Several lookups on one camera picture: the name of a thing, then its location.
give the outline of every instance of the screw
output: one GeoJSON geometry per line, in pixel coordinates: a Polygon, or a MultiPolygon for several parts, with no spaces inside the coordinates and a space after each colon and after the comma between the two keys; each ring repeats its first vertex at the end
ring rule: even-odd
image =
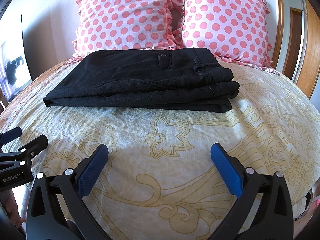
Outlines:
{"type": "Polygon", "coordinates": [[[71,175],[73,173],[73,169],[67,169],[64,174],[71,175]]]}
{"type": "Polygon", "coordinates": [[[279,177],[279,178],[282,178],[283,177],[283,173],[281,171],[277,171],[276,172],[276,175],[279,177]]]}
{"type": "Polygon", "coordinates": [[[246,168],[245,170],[248,174],[254,174],[254,169],[253,168],[246,168]]]}
{"type": "Polygon", "coordinates": [[[37,179],[41,179],[43,177],[43,173],[42,172],[39,172],[38,174],[37,174],[37,179]]]}

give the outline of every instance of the black pants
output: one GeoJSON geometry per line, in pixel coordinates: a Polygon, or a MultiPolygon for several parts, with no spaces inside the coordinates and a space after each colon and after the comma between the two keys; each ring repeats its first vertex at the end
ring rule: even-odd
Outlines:
{"type": "Polygon", "coordinates": [[[46,106],[127,106],[226,112],[238,94],[208,49],[99,50],[43,100],[46,106]]]}

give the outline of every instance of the human hand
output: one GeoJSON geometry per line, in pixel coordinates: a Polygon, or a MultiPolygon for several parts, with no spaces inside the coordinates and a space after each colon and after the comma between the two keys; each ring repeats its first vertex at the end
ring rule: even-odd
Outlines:
{"type": "Polygon", "coordinates": [[[25,222],[25,219],[22,219],[19,215],[18,205],[11,189],[9,190],[9,198],[4,204],[4,207],[9,213],[10,221],[15,225],[16,228],[20,228],[22,222],[25,222]]]}

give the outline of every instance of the bed sheet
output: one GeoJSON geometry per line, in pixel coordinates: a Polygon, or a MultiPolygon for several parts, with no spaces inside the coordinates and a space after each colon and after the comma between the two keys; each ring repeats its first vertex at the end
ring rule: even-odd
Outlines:
{"type": "MultiPolygon", "coordinates": [[[[47,108],[42,99],[76,64],[48,70],[9,104],[0,115],[0,129],[20,126],[23,133],[3,150],[15,151],[46,135],[48,147],[33,159],[32,172],[50,176],[75,168],[100,143],[107,145],[108,164],[84,202],[112,239],[207,239],[236,200],[210,159],[216,142],[245,167],[265,174],[282,171],[295,213],[319,178],[320,114],[282,74],[220,61],[240,83],[239,95],[230,100],[232,110],[223,114],[47,108]]],[[[253,217],[254,209],[242,230],[253,217]]]]}

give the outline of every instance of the wooden panel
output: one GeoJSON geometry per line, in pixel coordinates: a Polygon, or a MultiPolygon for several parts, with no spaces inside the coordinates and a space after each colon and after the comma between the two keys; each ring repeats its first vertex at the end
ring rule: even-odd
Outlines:
{"type": "Polygon", "coordinates": [[[308,0],[308,36],[306,53],[297,86],[311,98],[320,71],[320,19],[308,0]]]}
{"type": "Polygon", "coordinates": [[[283,28],[284,28],[284,2],[283,0],[278,0],[278,27],[277,27],[277,36],[276,36],[276,43],[274,44],[274,52],[272,56],[272,64],[271,67],[276,68],[279,56],[280,56],[280,50],[282,45],[282,39],[283,39],[283,28]]]}
{"type": "Polygon", "coordinates": [[[290,8],[290,38],[282,73],[292,79],[296,69],[302,37],[302,11],[296,8],[290,8]]]}

